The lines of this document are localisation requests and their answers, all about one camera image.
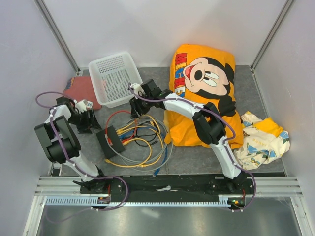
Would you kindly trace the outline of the black network switch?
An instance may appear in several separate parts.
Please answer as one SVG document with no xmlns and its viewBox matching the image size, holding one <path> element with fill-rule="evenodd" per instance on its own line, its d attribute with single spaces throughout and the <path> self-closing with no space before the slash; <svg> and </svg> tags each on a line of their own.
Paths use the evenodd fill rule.
<svg viewBox="0 0 315 236">
<path fill-rule="evenodd" d="M 117 153 L 125 151 L 125 147 L 119 138 L 114 126 L 109 126 L 107 129 L 101 130 L 96 133 L 96 137 L 104 152 L 106 159 L 111 159 L 116 156 Z"/>
</svg>

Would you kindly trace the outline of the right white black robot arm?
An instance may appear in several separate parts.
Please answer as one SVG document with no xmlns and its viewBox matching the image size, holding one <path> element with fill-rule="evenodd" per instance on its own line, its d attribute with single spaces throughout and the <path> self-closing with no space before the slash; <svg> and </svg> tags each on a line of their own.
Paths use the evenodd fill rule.
<svg viewBox="0 0 315 236">
<path fill-rule="evenodd" d="M 233 137 L 236 137 L 236 133 L 221 117 L 214 104 L 195 103 L 170 90 L 162 91 L 152 79 L 142 84 L 128 83 L 128 90 L 134 95 L 129 101 L 133 114 L 142 116 L 151 107 L 156 107 L 192 120 L 198 138 L 210 145 L 221 165 L 227 191 L 235 194 L 243 188 L 247 174 L 229 146 L 225 128 L 232 131 Z"/>
</svg>

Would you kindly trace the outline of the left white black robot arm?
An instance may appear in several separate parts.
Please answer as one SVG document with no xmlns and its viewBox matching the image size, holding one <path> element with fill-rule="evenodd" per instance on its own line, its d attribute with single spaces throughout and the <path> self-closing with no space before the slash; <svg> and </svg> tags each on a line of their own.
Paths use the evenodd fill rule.
<svg viewBox="0 0 315 236">
<path fill-rule="evenodd" d="M 34 128 L 43 151 L 52 163 L 65 164 L 81 177 L 81 185 L 91 183 L 96 193 L 104 193 L 108 181 L 103 172 L 81 153 L 81 144 L 71 125 L 79 133 L 91 134 L 92 129 L 100 130 L 93 103 L 87 100 L 77 102 L 68 96 L 56 99 L 56 105 L 47 107 L 49 117 Z"/>
</svg>

